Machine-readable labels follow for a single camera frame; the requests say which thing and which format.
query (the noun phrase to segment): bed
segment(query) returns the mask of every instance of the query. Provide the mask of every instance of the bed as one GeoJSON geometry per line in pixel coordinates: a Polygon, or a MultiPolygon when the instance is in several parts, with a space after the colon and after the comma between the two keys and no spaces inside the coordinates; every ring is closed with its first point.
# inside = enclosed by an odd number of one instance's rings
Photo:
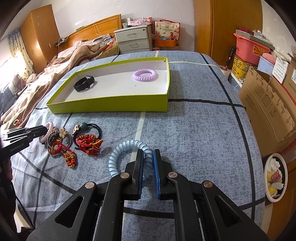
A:
{"type": "Polygon", "coordinates": [[[14,128],[13,122],[21,120],[23,127],[33,109],[51,88],[72,68],[95,59],[115,56],[119,48],[114,31],[122,28],[121,15],[94,22],[67,37],[59,45],[59,54],[49,62],[43,72],[28,85],[15,103],[1,116],[1,130],[14,128]]]}
{"type": "MultiPolygon", "coordinates": [[[[39,102],[27,127],[53,121],[72,131],[81,122],[103,131],[97,157],[76,151],[77,169],[53,158],[34,139],[12,157],[16,195],[38,226],[87,181],[111,176],[108,159],[116,145],[139,139],[160,149],[162,159],[189,180],[211,180],[259,226],[264,213],[263,166],[248,116],[217,64],[207,55],[186,51],[151,51],[108,57],[75,67],[39,102]],[[167,57],[170,68],[168,112],[98,112],[52,114],[46,103],[75,71],[113,61],[167,57]]],[[[132,153],[118,158],[122,172],[132,153]]],[[[158,201],[153,174],[144,181],[141,200],[124,208],[122,240],[175,240],[172,201],[158,201]]]]}

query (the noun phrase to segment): pink box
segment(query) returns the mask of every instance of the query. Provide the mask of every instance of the pink box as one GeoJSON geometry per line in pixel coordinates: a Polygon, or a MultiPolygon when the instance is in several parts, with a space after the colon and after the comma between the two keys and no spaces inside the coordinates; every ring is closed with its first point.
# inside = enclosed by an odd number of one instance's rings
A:
{"type": "Polygon", "coordinates": [[[140,25],[139,20],[128,21],[128,25],[129,26],[138,26],[138,25],[140,25]]]}

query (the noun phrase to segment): hair accessory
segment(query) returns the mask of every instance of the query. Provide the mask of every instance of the hair accessory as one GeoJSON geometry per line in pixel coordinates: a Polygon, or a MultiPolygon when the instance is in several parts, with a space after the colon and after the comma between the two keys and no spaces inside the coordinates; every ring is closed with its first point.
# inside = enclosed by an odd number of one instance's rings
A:
{"type": "Polygon", "coordinates": [[[79,92],[83,91],[87,88],[90,88],[90,86],[94,83],[94,77],[91,75],[87,75],[84,78],[78,80],[75,85],[74,89],[79,92]]]}
{"type": "Polygon", "coordinates": [[[123,142],[119,144],[113,152],[111,153],[111,156],[109,157],[109,172],[112,177],[119,174],[116,162],[117,158],[123,151],[129,151],[133,150],[134,148],[138,148],[144,151],[144,171],[143,171],[143,181],[146,180],[147,177],[149,177],[150,172],[153,169],[153,157],[152,157],[152,150],[147,146],[147,144],[138,141],[138,140],[128,140],[126,142],[123,142]]]}
{"type": "Polygon", "coordinates": [[[13,122],[13,125],[14,126],[19,126],[20,124],[22,123],[22,119],[16,119],[14,122],[13,122]]]}
{"type": "Polygon", "coordinates": [[[54,147],[53,143],[56,143],[56,142],[62,143],[63,139],[66,139],[67,148],[69,148],[71,145],[71,138],[68,135],[68,132],[65,131],[65,128],[62,128],[57,131],[53,131],[52,133],[49,134],[46,144],[47,144],[48,153],[51,156],[57,156],[61,153],[60,149],[53,148],[54,147]]]}
{"type": "Polygon", "coordinates": [[[62,129],[59,130],[59,136],[61,138],[64,139],[66,135],[68,135],[68,132],[65,130],[65,128],[62,128],[62,129]]]}
{"type": "Polygon", "coordinates": [[[103,140],[102,138],[102,130],[101,128],[96,124],[87,124],[83,122],[80,125],[75,125],[73,129],[73,142],[77,146],[77,150],[81,150],[85,152],[88,155],[96,156],[99,153],[100,147],[102,145],[103,140]],[[80,130],[86,131],[88,127],[94,127],[98,130],[99,135],[98,138],[96,138],[93,134],[87,134],[87,135],[81,135],[77,138],[77,135],[80,130]]]}
{"type": "Polygon", "coordinates": [[[153,80],[155,77],[156,77],[157,73],[155,70],[152,70],[152,69],[140,69],[140,70],[137,70],[136,72],[134,72],[133,74],[133,78],[135,80],[138,80],[138,81],[149,81],[149,80],[153,80]],[[141,74],[144,74],[144,73],[151,73],[151,75],[149,76],[140,76],[141,74]]]}
{"type": "Polygon", "coordinates": [[[74,168],[76,165],[76,153],[61,142],[54,142],[52,144],[52,149],[49,151],[49,153],[53,156],[59,152],[63,153],[63,157],[66,160],[67,166],[70,168],[74,168]]]}
{"type": "Polygon", "coordinates": [[[103,140],[96,139],[96,136],[93,134],[88,134],[84,136],[79,136],[76,139],[76,143],[78,144],[81,151],[85,152],[88,155],[96,156],[98,155],[103,140]]]}
{"type": "Polygon", "coordinates": [[[45,127],[48,129],[48,132],[46,133],[45,136],[43,136],[43,137],[39,137],[39,142],[42,143],[42,144],[44,144],[44,143],[47,141],[49,135],[50,135],[53,131],[58,130],[58,128],[54,127],[54,124],[53,124],[51,121],[47,122],[47,123],[45,124],[45,127]]]}

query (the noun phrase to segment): pink plastic basket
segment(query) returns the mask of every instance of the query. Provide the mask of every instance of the pink plastic basket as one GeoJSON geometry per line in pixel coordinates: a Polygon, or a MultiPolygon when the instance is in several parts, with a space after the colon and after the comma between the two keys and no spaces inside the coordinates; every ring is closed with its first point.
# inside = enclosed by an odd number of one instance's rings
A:
{"type": "Polygon", "coordinates": [[[260,56],[264,53],[270,52],[270,48],[260,43],[257,43],[239,34],[234,34],[234,36],[237,38],[236,55],[245,62],[258,65],[260,56]]]}

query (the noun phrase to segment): drawer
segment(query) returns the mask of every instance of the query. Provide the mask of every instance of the drawer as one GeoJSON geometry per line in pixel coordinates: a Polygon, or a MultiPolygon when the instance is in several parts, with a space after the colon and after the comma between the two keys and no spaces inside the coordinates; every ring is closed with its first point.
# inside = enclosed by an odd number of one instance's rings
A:
{"type": "Polygon", "coordinates": [[[137,49],[137,50],[130,50],[130,51],[124,51],[120,52],[120,54],[125,54],[125,53],[137,53],[137,52],[146,52],[150,51],[150,49],[137,49]]]}
{"type": "Polygon", "coordinates": [[[148,39],[138,39],[121,42],[118,43],[118,47],[120,52],[150,48],[148,39]]]}
{"type": "Polygon", "coordinates": [[[115,33],[115,37],[118,43],[135,40],[135,39],[146,39],[148,38],[147,28],[136,28],[115,33]]]}

